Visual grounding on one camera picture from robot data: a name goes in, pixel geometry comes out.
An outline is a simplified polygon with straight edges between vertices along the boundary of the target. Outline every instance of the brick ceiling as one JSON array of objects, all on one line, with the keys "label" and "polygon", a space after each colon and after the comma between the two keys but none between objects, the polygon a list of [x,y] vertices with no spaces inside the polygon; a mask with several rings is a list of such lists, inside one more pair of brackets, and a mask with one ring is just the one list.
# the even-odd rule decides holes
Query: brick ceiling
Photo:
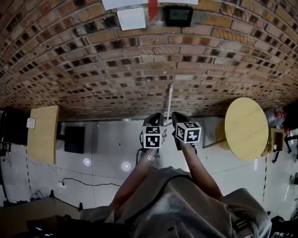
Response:
[{"label": "brick ceiling", "polygon": [[295,0],[200,0],[191,27],[164,27],[159,11],[129,31],[98,0],[1,2],[0,107],[144,117],[166,112],[171,83],[171,110],[188,115],[223,114],[238,97],[264,109],[298,98]]}]

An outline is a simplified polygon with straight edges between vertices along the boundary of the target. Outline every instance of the black screen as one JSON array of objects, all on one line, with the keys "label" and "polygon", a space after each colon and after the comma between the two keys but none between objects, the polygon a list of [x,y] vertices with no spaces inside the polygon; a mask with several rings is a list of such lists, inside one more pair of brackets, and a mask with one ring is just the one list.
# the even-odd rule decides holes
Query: black screen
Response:
[{"label": "black screen", "polygon": [[64,151],[83,154],[84,153],[85,128],[66,126]]}]

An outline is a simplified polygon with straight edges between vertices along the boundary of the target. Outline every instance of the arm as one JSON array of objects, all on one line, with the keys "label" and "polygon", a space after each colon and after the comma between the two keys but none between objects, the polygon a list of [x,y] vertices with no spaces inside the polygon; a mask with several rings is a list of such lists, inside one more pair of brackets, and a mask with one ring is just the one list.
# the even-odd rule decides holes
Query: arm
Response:
[{"label": "arm", "polygon": [[195,184],[208,196],[217,200],[221,199],[223,195],[219,187],[202,165],[192,146],[181,143],[181,149]]},{"label": "arm", "polygon": [[[148,149],[146,153],[155,156],[156,149]],[[111,203],[114,210],[118,210],[131,197],[131,195],[133,195],[138,186],[147,177],[151,163],[152,162],[147,159],[141,159],[137,163],[134,170],[119,188]]]}]

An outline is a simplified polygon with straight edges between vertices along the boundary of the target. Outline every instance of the wall socket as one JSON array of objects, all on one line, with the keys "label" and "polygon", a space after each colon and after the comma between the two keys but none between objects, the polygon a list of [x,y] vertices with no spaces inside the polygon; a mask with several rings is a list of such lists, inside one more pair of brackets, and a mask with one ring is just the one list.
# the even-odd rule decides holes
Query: wall socket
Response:
[{"label": "wall socket", "polygon": [[66,188],[66,184],[64,183],[64,185],[63,185],[62,182],[57,182],[57,186],[60,188]]}]

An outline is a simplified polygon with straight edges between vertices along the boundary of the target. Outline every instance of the white pole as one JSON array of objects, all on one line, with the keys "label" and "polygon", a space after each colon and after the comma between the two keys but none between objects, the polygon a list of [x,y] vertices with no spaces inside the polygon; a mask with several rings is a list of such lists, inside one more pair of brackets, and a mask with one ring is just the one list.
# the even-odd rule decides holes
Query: white pole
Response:
[{"label": "white pole", "polygon": [[172,101],[172,95],[173,95],[173,88],[175,84],[170,84],[169,86],[169,103],[168,103],[168,114],[167,114],[167,122],[169,121],[169,113],[171,109],[171,101]]}]

